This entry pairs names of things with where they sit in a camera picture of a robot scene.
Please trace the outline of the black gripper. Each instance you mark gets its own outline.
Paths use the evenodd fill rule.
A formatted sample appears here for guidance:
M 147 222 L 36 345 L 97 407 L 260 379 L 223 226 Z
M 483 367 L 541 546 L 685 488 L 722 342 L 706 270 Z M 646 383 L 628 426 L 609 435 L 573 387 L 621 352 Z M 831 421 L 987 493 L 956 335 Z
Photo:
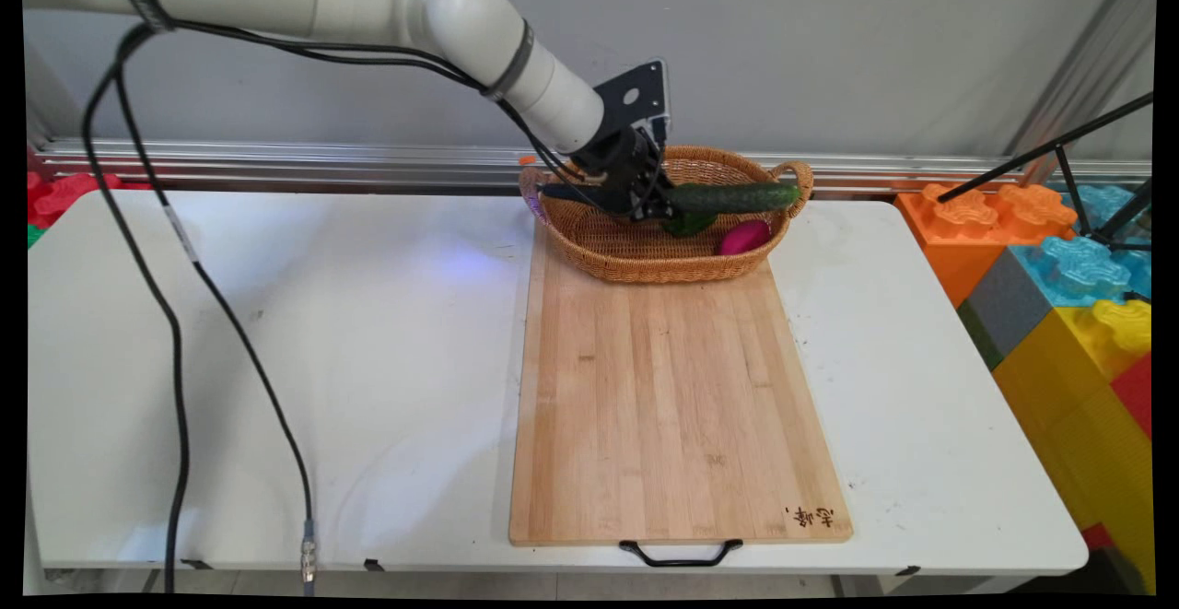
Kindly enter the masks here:
M 627 127 L 574 153 L 574 164 L 585 173 L 584 181 L 573 186 L 574 199 L 610 216 L 630 216 L 631 223 L 681 218 L 677 188 L 665 188 L 665 148 L 660 135 Z

